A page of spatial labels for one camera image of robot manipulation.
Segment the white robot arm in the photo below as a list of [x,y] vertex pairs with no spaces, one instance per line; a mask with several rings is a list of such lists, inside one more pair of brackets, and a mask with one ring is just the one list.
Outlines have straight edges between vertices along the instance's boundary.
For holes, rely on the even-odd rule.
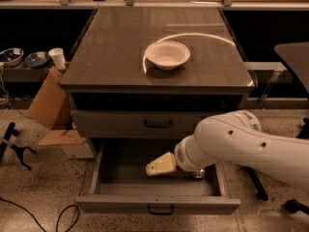
[[146,173],[157,176],[179,168],[197,172],[219,161],[250,167],[309,191],[309,140],[264,133],[257,117],[246,110],[203,119],[174,152],[148,163]]

